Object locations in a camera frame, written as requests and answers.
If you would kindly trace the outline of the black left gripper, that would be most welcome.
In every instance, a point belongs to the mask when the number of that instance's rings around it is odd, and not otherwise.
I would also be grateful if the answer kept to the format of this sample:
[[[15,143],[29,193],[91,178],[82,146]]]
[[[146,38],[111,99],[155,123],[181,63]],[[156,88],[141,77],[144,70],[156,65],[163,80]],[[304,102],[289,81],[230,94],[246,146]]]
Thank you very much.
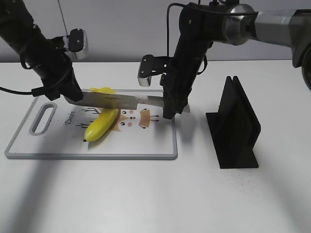
[[[83,93],[80,89],[73,70],[68,70],[64,76],[52,85],[46,85],[31,90],[34,97],[46,96],[49,100],[56,100],[61,95],[67,102],[78,102],[83,99]]]

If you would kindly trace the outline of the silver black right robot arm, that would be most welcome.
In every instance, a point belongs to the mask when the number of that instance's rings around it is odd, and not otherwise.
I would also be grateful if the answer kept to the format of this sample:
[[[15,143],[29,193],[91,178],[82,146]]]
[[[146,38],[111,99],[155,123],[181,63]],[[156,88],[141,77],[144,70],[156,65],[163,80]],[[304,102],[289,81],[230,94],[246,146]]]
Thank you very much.
[[[311,12],[309,9],[256,12],[237,0],[214,0],[208,5],[182,5],[180,37],[173,56],[168,57],[161,85],[163,115],[171,119],[182,113],[196,76],[207,65],[207,51],[213,43],[240,46],[249,40],[288,47],[292,64],[302,69],[311,84]]]

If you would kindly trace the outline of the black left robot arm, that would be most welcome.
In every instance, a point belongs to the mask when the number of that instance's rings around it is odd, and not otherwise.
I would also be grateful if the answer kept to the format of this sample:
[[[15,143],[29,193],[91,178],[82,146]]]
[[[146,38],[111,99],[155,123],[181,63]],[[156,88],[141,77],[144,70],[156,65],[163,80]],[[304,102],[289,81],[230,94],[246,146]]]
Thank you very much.
[[[66,54],[84,58],[86,32],[73,29],[69,35],[47,39],[34,23],[22,0],[0,2],[0,36],[19,55],[21,66],[33,70],[43,83],[29,92],[2,87],[1,91],[16,95],[46,96],[56,100],[64,96],[79,101],[83,93],[75,78],[72,60]]]

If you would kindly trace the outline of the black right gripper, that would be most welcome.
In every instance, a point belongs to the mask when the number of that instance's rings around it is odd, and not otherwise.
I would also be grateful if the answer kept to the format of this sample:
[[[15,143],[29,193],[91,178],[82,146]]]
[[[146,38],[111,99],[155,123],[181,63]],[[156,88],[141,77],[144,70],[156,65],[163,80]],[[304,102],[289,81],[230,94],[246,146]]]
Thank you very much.
[[[188,96],[199,71],[200,66],[207,68],[207,57],[173,57],[169,60],[166,72],[162,75],[160,85],[163,86],[163,117],[172,119],[175,114],[190,113]]]

